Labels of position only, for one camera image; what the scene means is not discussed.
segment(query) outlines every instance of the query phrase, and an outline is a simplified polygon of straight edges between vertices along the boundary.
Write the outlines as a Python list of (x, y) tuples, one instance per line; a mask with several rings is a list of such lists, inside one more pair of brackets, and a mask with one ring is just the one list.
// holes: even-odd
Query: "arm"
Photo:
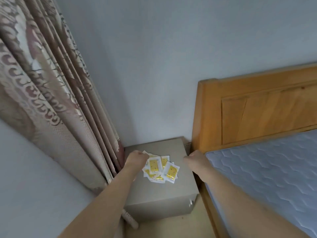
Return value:
[(113, 238), (131, 184), (148, 158), (147, 154), (140, 151), (130, 153), (121, 172), (58, 237)]
[(198, 150), (184, 158), (189, 168), (206, 182), (220, 203), (234, 237), (309, 238), (280, 215), (257, 203), (212, 167)]

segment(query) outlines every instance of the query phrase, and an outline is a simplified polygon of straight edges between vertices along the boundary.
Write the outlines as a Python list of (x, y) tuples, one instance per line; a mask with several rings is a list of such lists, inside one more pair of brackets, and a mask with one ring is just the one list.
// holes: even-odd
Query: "person's left hand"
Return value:
[(141, 151), (135, 150), (131, 152), (126, 159), (124, 169), (130, 169), (137, 174), (146, 164), (149, 155), (144, 154)]

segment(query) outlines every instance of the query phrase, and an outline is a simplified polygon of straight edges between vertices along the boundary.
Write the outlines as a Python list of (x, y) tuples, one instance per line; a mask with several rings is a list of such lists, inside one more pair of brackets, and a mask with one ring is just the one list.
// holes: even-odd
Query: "floor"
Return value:
[(191, 214), (141, 223), (137, 230), (125, 226), (125, 238), (215, 238), (203, 200), (197, 196)]

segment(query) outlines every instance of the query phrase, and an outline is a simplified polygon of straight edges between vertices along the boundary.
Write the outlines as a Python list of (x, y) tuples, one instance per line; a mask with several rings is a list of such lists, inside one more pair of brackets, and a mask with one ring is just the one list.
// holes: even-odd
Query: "bed frame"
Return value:
[[(205, 153), (315, 128), (316, 64), (198, 83), (192, 150)], [(204, 184), (200, 193), (216, 237), (229, 237)]]

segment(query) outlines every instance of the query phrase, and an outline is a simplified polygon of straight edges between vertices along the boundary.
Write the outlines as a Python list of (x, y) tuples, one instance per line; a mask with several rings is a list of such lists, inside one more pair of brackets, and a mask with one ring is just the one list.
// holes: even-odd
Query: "forearm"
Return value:
[(234, 237), (309, 237), (283, 217), (250, 198), (214, 168), (206, 175)]
[(132, 169), (123, 168), (59, 238), (113, 238), (134, 176)]

